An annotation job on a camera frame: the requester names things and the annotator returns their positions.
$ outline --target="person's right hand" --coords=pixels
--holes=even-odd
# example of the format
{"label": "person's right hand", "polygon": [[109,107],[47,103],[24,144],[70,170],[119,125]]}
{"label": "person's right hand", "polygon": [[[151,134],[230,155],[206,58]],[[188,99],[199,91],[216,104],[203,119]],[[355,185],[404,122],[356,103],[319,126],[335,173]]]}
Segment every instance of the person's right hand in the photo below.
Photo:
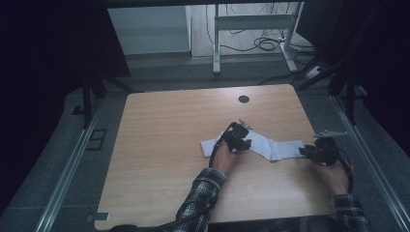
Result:
{"label": "person's right hand", "polygon": [[349,179],[339,160],[330,166],[315,161],[312,162],[312,165],[333,195],[349,193]]}

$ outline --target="person's left hand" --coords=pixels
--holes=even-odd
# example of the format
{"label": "person's left hand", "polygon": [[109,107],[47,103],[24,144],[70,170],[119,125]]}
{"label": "person's left hand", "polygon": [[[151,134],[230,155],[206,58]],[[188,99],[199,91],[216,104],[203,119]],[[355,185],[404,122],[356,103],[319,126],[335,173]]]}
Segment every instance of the person's left hand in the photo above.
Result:
{"label": "person's left hand", "polygon": [[228,144],[225,141],[222,141],[217,149],[217,152],[215,153],[215,159],[212,167],[226,175],[237,159],[238,155],[230,153]]}

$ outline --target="white cloth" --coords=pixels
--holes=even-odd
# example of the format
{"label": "white cloth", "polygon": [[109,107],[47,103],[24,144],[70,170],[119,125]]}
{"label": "white cloth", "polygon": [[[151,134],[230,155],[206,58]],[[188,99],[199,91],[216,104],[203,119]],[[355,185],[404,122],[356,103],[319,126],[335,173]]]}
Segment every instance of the white cloth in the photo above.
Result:
{"label": "white cloth", "polygon": [[[220,139],[223,132],[216,138],[201,142],[202,152],[205,158],[212,155],[214,145]],[[266,160],[279,161],[284,159],[302,158],[299,153],[299,148],[305,147],[302,140],[276,142],[269,139],[253,130],[249,130],[249,134],[245,139],[251,139],[250,150],[261,155]]]}

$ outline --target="plaid sleeve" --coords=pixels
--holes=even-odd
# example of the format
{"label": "plaid sleeve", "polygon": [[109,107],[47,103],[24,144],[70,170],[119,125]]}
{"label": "plaid sleeve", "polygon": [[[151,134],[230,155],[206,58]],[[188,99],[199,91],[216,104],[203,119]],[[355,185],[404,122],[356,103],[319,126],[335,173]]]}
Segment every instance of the plaid sleeve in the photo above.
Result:
{"label": "plaid sleeve", "polygon": [[370,221],[367,219],[362,204],[356,195],[335,195],[334,203],[341,231],[371,231]]}
{"label": "plaid sleeve", "polygon": [[178,225],[172,231],[208,231],[209,218],[215,204],[217,204],[218,194],[225,180],[226,176],[217,169],[204,168],[193,181],[190,194],[178,210],[176,219],[200,213],[205,207],[210,207],[210,210],[195,219]]}

